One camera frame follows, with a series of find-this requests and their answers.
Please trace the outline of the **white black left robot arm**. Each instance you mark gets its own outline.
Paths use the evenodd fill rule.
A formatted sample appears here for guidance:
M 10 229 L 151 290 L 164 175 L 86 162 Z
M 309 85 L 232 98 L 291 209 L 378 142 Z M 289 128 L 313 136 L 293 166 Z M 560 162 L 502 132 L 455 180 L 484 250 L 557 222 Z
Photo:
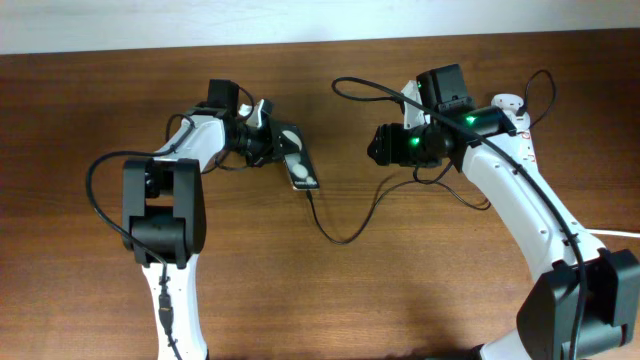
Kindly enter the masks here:
M 196 270 L 207 232 L 202 175 L 223 151 L 250 167 L 304 154 L 293 124 L 271 117 L 263 99 L 242 105 L 241 87 L 212 79 L 205 100 L 180 114 L 158 155 L 135 155 L 123 166 L 123 241 L 145 276 L 161 359 L 206 359 Z

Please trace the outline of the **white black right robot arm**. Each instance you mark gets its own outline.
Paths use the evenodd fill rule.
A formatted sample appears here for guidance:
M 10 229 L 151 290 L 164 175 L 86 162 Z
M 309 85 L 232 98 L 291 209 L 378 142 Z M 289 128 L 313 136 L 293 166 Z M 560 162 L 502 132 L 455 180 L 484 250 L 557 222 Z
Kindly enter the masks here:
M 638 259 L 608 250 L 540 175 L 527 98 L 498 94 L 479 108 L 454 64 L 418 75 L 395 99 L 404 120 L 377 129 L 369 156 L 383 166 L 435 167 L 449 159 L 495 208 L 534 283 L 515 328 L 469 357 L 584 359 L 630 343 Z

